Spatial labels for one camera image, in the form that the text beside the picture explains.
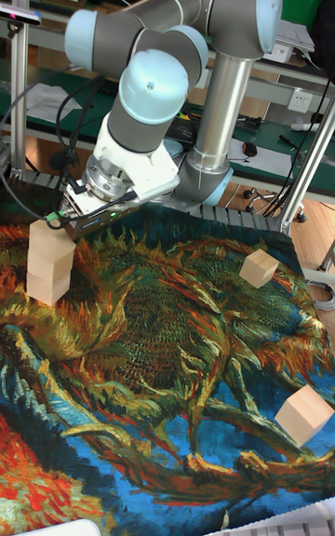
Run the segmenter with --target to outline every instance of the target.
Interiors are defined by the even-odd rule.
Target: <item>robotic arm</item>
[[[69,187],[64,195],[62,208],[87,216],[74,237],[107,223],[111,212],[159,195],[185,210],[219,202],[232,174],[226,155],[252,66],[272,51],[281,8],[282,0],[142,0],[112,15],[83,10],[71,17],[69,60],[119,80],[82,192]],[[172,159],[163,139],[206,67],[203,35],[211,36],[217,56],[199,134],[191,152]],[[130,191],[133,199],[113,205]],[[111,206],[97,218],[103,203]]]

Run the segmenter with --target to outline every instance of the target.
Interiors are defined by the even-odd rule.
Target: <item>wooden cube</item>
[[[240,277],[243,277],[254,288],[264,286],[272,279],[279,261],[261,248],[248,255],[242,265]]]
[[[305,385],[288,397],[275,420],[301,447],[322,429],[333,413],[321,395]]]
[[[35,275],[27,274],[27,294],[37,301],[51,306],[68,291],[70,287],[70,275],[71,273],[64,275],[53,284]]]
[[[60,257],[56,261],[49,261],[41,257],[35,250],[28,250],[27,271],[29,274],[45,279],[54,284],[64,275],[69,274],[74,263],[74,252]]]
[[[43,220],[31,223],[29,228],[29,250],[53,263],[74,252],[75,243],[66,230],[51,230]]]

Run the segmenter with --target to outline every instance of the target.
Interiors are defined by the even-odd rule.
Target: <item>white paper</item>
[[[281,20],[276,39],[279,42],[283,42],[283,44],[304,47],[310,52],[314,52],[315,50],[314,42],[308,34],[306,26],[299,25],[298,23],[290,23],[289,21]]]
[[[57,112],[67,96],[68,93],[62,87],[38,83],[27,94],[27,115],[56,123]],[[80,104],[71,98],[63,108],[60,120],[77,109],[81,109]]]
[[[287,177],[291,167],[289,154],[273,152],[271,149],[265,149],[264,147],[257,147],[257,154],[247,157],[243,153],[243,142],[238,139],[231,140],[228,159],[232,160],[232,163],[236,162],[240,166],[264,170],[265,172],[271,172],[284,178]]]

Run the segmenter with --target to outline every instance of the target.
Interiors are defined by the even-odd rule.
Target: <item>metal pole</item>
[[[207,169],[220,168],[230,140],[254,60],[240,60],[218,53],[192,160]]]
[[[306,158],[301,166],[299,174],[294,181],[294,186],[289,193],[288,199],[278,216],[280,231],[289,228],[300,202],[312,181],[312,178],[320,164],[321,158],[326,151],[328,143],[335,128],[335,92],[333,93],[328,108],[322,118],[320,127],[315,134],[315,139]]]
[[[12,0],[19,8],[29,8],[29,0]],[[16,33],[11,41],[11,99],[14,101],[27,85],[28,25]],[[12,176],[24,179],[26,140],[26,99],[20,100],[11,113]]]

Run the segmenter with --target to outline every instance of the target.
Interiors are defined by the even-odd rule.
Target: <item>painted fabric mat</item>
[[[290,239],[146,206],[81,240],[48,307],[24,292],[27,220],[1,212],[0,534],[200,536],[335,494],[334,417],[302,449],[274,421],[307,382],[334,406]],[[258,247],[280,264],[256,290]]]

